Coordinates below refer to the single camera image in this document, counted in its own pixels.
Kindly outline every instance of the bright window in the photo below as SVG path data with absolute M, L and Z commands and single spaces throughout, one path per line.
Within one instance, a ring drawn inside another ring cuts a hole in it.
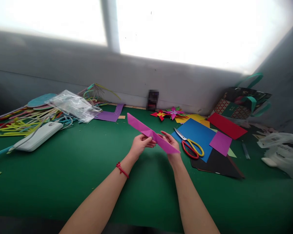
M 106 46 L 100 0 L 0 0 L 0 30 Z
M 293 27 L 293 0 L 117 0 L 122 54 L 253 73 Z

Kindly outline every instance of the black paper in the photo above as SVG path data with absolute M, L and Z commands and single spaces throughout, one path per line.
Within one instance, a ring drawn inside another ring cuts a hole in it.
M 229 156 L 225 157 L 217 150 L 213 149 L 207 162 L 204 162 L 202 159 L 190 159 L 191 165 L 194 168 L 197 168 L 201 171 L 207 171 L 211 173 L 221 174 L 223 176 L 234 177 L 242 179 L 242 176 L 232 165 Z

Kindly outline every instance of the gift bag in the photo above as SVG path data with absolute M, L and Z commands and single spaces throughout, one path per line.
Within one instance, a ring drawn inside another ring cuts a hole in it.
M 242 82 L 253 77 L 256 77 L 256 79 L 247 88 L 239 87 Z M 271 97 L 271 94 L 257 91 L 252 89 L 252 87 L 261 81 L 262 78 L 262 73 L 256 73 L 238 82 L 235 87 L 228 88 L 212 114 L 216 112 L 238 125 L 245 122 L 250 116 L 261 116 L 270 108 L 268 99 Z

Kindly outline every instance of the red string bracelet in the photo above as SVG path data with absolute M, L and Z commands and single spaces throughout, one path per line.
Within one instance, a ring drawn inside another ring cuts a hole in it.
M 121 168 L 121 166 L 120 166 L 120 162 L 118 162 L 118 163 L 116 164 L 116 167 L 119 168 L 119 170 L 120 170 L 120 174 L 123 172 L 124 175 L 127 176 L 127 178 L 129 179 L 129 175 L 128 175 L 126 172 L 124 172 L 124 170 Z

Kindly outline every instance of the scissors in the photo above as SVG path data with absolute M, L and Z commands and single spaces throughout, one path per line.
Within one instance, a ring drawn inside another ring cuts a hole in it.
M 174 128 L 174 130 L 176 131 L 176 133 L 181 137 L 181 139 L 182 139 L 182 141 L 181 141 L 181 144 L 182 144 L 182 147 L 183 147 L 183 150 L 186 152 L 186 154 L 190 157 L 190 158 L 193 158 L 193 159 L 198 159 L 199 158 L 199 156 L 200 157 L 203 157 L 204 156 L 204 150 L 202 149 L 202 147 L 198 144 L 198 143 L 196 143 L 196 142 L 194 142 L 194 141 L 192 141 L 192 140 L 190 140 L 190 139 L 187 139 L 187 138 L 185 138 L 177 129 L 175 129 Z M 200 154 L 196 149 L 195 149 L 195 147 L 193 146 L 193 144 L 195 144 L 199 149 L 200 149 L 200 151 L 202 152 L 202 154 Z M 196 156 L 192 156 L 191 154 L 189 154 L 189 152 L 186 150 L 186 148 L 185 148 L 185 145 L 196 155 Z

